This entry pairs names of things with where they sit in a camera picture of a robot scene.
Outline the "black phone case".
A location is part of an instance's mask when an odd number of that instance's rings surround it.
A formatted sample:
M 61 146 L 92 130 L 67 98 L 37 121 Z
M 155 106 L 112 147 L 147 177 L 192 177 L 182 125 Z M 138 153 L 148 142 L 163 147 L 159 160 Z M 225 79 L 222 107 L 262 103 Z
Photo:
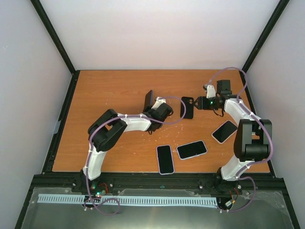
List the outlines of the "black phone case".
M 183 96 L 181 100 L 184 102 L 184 105 L 181 104 L 180 117 L 183 116 L 184 119 L 193 119 L 193 102 L 192 97 Z

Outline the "blue smartphone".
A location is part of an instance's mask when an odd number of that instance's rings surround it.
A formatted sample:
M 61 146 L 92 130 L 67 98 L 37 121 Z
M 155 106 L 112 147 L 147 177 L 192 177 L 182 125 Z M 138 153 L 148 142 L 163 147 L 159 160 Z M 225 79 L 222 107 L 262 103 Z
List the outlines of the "blue smartphone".
M 152 102 L 153 102 L 153 90 L 150 90 L 145 96 L 143 112 L 146 112 L 151 108 Z

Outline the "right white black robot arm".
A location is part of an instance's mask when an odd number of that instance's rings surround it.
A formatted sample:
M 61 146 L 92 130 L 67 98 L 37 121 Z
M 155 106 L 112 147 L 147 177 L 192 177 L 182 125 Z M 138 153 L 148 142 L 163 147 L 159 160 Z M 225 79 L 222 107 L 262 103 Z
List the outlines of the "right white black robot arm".
M 230 80 L 219 80 L 216 86 L 203 86 L 205 96 L 199 96 L 194 106 L 198 110 L 221 110 L 229 114 L 237 125 L 234 155 L 217 170 L 214 189 L 228 193 L 237 187 L 241 175 L 254 164 L 267 162 L 273 154 L 272 123 L 255 115 L 243 102 L 240 94 L 233 94 Z

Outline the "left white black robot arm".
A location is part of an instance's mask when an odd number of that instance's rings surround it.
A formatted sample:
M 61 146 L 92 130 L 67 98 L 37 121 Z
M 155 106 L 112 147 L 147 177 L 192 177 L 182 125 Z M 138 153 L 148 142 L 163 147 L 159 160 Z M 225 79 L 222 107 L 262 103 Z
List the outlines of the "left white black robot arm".
M 167 117 L 173 114 L 173 109 L 162 100 L 145 108 L 140 114 L 119 114 L 113 109 L 107 110 L 88 129 L 89 150 L 83 167 L 86 176 L 82 186 L 89 192 L 98 189 L 98 177 L 107 152 L 118 142 L 125 132 L 142 131 L 152 134 L 161 128 Z

